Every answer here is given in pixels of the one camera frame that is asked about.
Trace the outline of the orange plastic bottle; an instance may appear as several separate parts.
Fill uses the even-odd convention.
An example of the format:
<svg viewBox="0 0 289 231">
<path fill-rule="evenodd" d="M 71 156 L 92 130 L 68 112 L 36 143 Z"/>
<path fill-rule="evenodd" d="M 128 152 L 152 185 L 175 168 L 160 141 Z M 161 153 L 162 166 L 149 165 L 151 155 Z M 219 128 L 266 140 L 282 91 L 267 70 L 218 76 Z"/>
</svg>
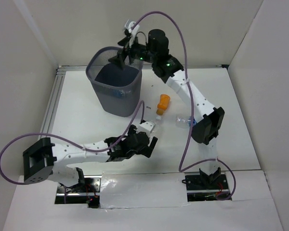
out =
<svg viewBox="0 0 289 231">
<path fill-rule="evenodd" d="M 170 104 L 170 96 L 167 94 L 161 94 L 159 103 L 157 104 L 157 111 L 156 114 L 162 116 L 165 111 L 168 109 L 168 106 Z"/>
</svg>

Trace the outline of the crushed clear bottle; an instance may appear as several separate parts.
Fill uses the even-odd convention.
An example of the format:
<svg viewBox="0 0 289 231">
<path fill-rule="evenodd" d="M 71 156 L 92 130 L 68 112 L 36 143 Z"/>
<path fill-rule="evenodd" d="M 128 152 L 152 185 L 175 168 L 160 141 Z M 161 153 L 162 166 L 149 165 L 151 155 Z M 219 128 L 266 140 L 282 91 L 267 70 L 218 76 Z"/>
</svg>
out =
<svg viewBox="0 0 289 231">
<path fill-rule="evenodd" d="M 162 132 L 162 116 L 157 115 L 152 122 L 154 123 L 154 127 L 150 133 L 150 137 L 159 137 Z"/>
</svg>

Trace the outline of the clear bottle blue cap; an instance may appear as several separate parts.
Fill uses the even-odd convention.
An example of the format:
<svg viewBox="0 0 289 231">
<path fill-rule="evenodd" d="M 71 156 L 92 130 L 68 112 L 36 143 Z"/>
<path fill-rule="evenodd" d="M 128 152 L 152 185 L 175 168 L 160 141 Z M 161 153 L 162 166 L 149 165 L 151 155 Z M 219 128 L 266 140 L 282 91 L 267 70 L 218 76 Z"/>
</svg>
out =
<svg viewBox="0 0 289 231">
<path fill-rule="evenodd" d="M 131 90 L 125 89 L 112 89 L 111 96 L 116 99 L 127 99 L 132 94 Z"/>
</svg>

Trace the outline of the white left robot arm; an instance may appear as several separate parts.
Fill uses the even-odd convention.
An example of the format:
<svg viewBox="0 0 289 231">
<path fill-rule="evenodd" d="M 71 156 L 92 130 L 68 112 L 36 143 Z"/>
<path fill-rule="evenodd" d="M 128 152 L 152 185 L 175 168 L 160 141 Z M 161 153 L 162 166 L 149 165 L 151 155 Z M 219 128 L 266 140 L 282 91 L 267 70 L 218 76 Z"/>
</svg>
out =
<svg viewBox="0 0 289 231">
<path fill-rule="evenodd" d="M 149 158 L 158 141 L 151 135 L 155 127 L 154 122 L 142 121 L 139 126 L 131 125 L 121 141 L 110 137 L 81 148 L 42 138 L 23 152 L 24 183 L 51 180 L 80 192 L 85 188 L 84 174 L 81 168 L 71 167 L 71 164 L 121 162 L 135 154 Z"/>
</svg>

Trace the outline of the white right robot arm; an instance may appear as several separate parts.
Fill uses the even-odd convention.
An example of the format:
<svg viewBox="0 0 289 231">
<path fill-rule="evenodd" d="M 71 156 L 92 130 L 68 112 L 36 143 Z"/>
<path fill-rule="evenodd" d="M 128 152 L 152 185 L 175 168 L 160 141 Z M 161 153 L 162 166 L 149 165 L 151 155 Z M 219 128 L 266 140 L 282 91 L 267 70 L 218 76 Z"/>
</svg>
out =
<svg viewBox="0 0 289 231">
<path fill-rule="evenodd" d="M 189 138 L 198 143 L 202 157 L 208 159 L 207 164 L 199 169 L 200 182 L 204 188 L 212 188 L 221 174 L 220 167 L 213 161 L 217 159 L 216 138 L 224 109 L 210 103 L 187 76 L 187 69 L 170 55 L 169 40 L 164 31 L 149 31 L 145 45 L 138 42 L 137 34 L 130 29 L 126 29 L 124 34 L 125 38 L 118 42 L 121 48 L 109 62 L 121 69 L 124 69 L 126 59 L 130 64 L 135 60 L 150 63 L 154 74 L 173 89 L 185 104 L 191 105 L 191 121 L 195 124 L 190 125 Z"/>
</svg>

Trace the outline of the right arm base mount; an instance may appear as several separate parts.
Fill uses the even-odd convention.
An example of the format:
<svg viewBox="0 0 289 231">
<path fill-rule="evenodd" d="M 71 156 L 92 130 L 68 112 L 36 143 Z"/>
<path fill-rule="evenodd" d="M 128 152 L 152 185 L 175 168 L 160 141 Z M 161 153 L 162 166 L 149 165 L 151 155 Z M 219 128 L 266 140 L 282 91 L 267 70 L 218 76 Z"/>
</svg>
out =
<svg viewBox="0 0 289 231">
<path fill-rule="evenodd" d="M 187 174 L 181 183 L 186 187 L 188 202 L 231 199 L 226 175 L 220 167 L 209 176 L 201 170 L 199 173 Z"/>
</svg>

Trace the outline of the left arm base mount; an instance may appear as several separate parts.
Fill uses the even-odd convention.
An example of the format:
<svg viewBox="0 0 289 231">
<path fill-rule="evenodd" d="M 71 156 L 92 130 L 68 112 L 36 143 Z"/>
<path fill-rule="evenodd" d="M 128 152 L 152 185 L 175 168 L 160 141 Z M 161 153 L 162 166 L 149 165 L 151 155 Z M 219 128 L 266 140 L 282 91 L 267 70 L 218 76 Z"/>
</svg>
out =
<svg viewBox="0 0 289 231">
<path fill-rule="evenodd" d="M 87 175 L 84 185 L 75 189 L 58 184 L 55 205 L 86 205 L 88 208 L 100 208 L 101 175 Z"/>
</svg>

